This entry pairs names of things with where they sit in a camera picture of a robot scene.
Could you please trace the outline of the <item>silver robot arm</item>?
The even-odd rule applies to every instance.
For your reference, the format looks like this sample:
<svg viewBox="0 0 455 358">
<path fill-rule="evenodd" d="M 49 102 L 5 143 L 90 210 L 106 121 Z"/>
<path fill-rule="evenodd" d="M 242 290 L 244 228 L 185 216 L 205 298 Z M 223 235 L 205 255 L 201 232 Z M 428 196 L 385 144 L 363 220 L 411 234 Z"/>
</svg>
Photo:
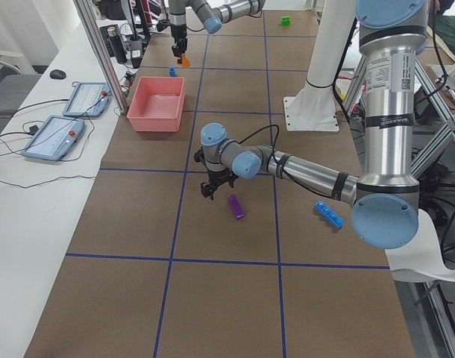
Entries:
<svg viewBox="0 0 455 358">
<path fill-rule="evenodd" d="M 165 18 L 157 23 L 157 30 L 162 31 L 170 28 L 174 39 L 172 53 L 182 67 L 189 67 L 190 62 L 186 58 L 188 47 L 186 8 L 191 7 L 203 29 L 209 34 L 219 31 L 223 24 L 229 23 L 242 16 L 254 16 L 262 13 L 265 1 L 244 0 L 223 4 L 219 7 L 211 7 L 205 0 L 193 1 L 170 1 L 169 9 Z"/>
<path fill-rule="evenodd" d="M 264 171 L 324 198 L 351 205 L 356 234 L 382 249 L 409 243 L 418 232 L 419 183 L 411 172 L 415 59 L 427 36 L 426 1 L 358 1 L 365 68 L 365 170 L 359 177 L 278 151 L 245 146 L 210 123 L 201 129 L 195 161 L 208 173 L 201 194 Z"/>
</svg>

